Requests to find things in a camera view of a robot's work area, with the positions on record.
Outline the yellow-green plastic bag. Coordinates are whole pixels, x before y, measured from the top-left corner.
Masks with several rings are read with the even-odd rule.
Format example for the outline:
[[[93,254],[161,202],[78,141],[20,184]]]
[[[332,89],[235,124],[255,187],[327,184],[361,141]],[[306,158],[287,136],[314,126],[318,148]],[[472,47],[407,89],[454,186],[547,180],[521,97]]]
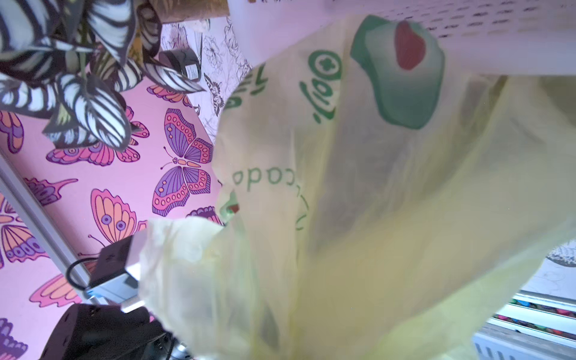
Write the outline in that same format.
[[[139,296],[206,359],[475,359],[575,238],[575,78],[484,75],[419,24],[337,21],[220,115],[222,225],[151,219]]]

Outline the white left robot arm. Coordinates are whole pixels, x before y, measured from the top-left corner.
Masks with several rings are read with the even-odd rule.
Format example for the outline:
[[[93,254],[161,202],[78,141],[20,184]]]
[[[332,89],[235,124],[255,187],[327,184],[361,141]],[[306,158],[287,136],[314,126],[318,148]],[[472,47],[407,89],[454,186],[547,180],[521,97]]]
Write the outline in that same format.
[[[185,359],[178,340],[145,307],[74,304],[52,330],[41,359]]]

